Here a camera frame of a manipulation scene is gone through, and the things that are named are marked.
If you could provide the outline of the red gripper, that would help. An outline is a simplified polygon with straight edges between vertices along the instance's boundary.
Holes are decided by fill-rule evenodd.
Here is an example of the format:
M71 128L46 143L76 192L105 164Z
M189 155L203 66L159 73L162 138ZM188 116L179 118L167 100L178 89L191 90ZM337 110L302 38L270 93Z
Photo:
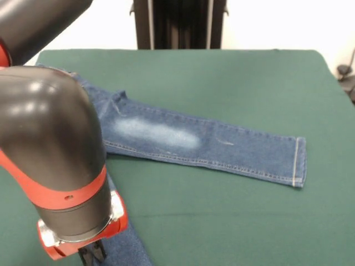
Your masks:
M37 222L40 243L53 259L78 254L84 266L93 266L93 260L105 260L102 239L111 238L128 227L128 214L121 196L110 191L110 213L93 229L72 237L58 236L41 219Z

